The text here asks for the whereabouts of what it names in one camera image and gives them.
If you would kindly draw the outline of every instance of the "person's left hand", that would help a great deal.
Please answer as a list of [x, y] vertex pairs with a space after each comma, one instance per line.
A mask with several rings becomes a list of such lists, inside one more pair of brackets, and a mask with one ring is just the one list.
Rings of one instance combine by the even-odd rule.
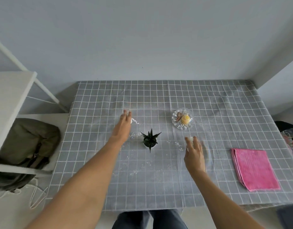
[[116, 126], [114, 127], [113, 133], [111, 134], [111, 138], [124, 143], [128, 139], [130, 131], [131, 131], [131, 111], [129, 111], [127, 115], [126, 110], [124, 110], [123, 114], [120, 116], [120, 120], [118, 124], [116, 124]]

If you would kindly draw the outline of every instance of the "backpack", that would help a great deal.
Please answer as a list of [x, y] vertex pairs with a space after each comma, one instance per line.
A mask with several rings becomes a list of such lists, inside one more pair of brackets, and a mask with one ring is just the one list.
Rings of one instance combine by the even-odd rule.
[[[26, 118], [15, 119], [0, 149], [0, 164], [42, 169], [61, 140], [58, 127]], [[34, 174], [0, 172], [0, 190], [14, 191], [28, 184]]]

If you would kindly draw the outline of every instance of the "white shelf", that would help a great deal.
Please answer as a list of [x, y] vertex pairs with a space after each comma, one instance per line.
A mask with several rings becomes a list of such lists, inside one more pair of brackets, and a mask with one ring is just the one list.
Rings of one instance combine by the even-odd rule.
[[31, 71], [0, 72], [0, 148], [36, 78]]

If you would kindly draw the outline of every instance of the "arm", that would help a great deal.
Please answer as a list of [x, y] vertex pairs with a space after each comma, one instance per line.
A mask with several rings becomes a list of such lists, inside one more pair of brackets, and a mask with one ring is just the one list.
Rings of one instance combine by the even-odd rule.
[[194, 137], [193, 145], [188, 138], [185, 155], [186, 167], [200, 190], [213, 222], [218, 229], [243, 228], [261, 229], [247, 212], [229, 199], [209, 178], [205, 172], [205, 159], [202, 153], [202, 145]]
[[26, 229], [94, 229], [101, 215], [111, 175], [131, 129], [126, 110], [106, 145], [61, 188]]

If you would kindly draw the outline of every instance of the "forearm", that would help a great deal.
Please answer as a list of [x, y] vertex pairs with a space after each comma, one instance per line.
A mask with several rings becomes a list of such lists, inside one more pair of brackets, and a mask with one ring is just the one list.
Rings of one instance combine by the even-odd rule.
[[28, 229], [95, 228], [122, 142], [110, 138], [61, 188]]
[[217, 229], [259, 229], [260, 226], [247, 212], [229, 199], [205, 172], [191, 174], [210, 211]]

